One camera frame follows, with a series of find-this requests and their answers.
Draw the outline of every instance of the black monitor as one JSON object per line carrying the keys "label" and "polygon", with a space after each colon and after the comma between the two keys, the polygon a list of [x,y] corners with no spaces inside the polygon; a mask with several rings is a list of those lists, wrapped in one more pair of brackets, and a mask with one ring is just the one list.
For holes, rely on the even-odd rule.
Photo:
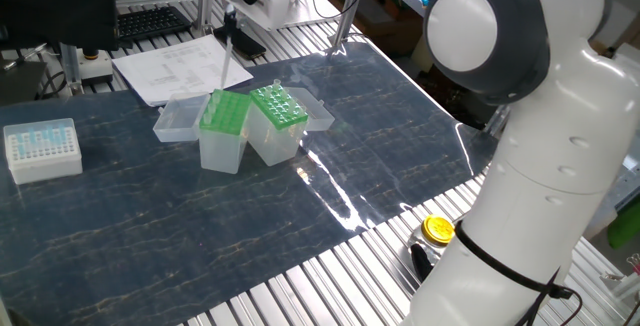
{"label": "black monitor", "polygon": [[115,0],[0,0],[0,49],[58,42],[116,50]]}

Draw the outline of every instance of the yellow bottle cap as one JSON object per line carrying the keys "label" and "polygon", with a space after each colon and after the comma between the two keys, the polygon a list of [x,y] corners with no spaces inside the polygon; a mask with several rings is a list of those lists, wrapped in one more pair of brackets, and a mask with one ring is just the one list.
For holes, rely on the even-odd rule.
{"label": "yellow bottle cap", "polygon": [[446,245],[453,238],[454,228],[447,219],[429,215],[422,222],[422,234],[431,242]]}

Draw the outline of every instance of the clear plastic box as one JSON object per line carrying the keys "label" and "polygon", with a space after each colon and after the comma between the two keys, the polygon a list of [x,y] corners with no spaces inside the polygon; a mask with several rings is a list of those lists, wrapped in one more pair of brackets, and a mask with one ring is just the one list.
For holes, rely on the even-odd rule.
{"label": "clear plastic box", "polygon": [[5,126],[4,146],[17,185],[82,173],[72,119]]}
{"label": "clear plastic box", "polygon": [[246,119],[251,99],[229,91],[214,91],[200,119],[202,168],[238,173],[247,145]]}
{"label": "clear plastic box", "polygon": [[307,111],[309,121],[305,131],[326,131],[331,127],[335,117],[333,117],[327,109],[324,108],[323,102],[318,101],[307,89],[298,87],[285,87],[298,104]]}
{"label": "clear plastic box", "polygon": [[160,142],[196,141],[198,122],[211,96],[208,93],[171,95],[153,126]]}
{"label": "clear plastic box", "polygon": [[267,166],[293,158],[307,126],[307,113],[278,80],[251,91],[250,96],[247,128],[251,146]]}

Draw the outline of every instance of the metal stand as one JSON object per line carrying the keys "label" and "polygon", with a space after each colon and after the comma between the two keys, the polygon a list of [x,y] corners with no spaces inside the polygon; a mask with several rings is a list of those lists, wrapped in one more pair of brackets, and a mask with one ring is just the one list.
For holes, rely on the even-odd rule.
{"label": "metal stand", "polygon": [[198,0],[198,19],[193,25],[195,31],[202,37],[210,32],[207,30],[211,25],[211,7],[213,0]]}
{"label": "metal stand", "polygon": [[71,95],[84,94],[77,48],[60,43],[60,56],[62,57],[64,77],[67,80],[67,87],[71,90]]}
{"label": "metal stand", "polygon": [[356,16],[356,11],[358,10],[358,3],[360,0],[345,0],[343,10],[347,10],[345,13],[340,16],[340,22],[338,23],[338,31],[333,35],[331,42],[332,46],[336,47],[342,44],[342,40],[347,38],[349,35],[349,30],[351,30],[351,25],[353,24],[353,18]]}

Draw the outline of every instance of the paper sheet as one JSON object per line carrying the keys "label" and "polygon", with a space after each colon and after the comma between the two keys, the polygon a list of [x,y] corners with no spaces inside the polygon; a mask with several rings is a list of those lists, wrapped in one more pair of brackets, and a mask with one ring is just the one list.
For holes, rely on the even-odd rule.
{"label": "paper sheet", "polygon": [[[122,76],[149,106],[172,94],[220,88],[225,50],[213,36],[113,60]],[[231,59],[224,88],[253,78]]]}

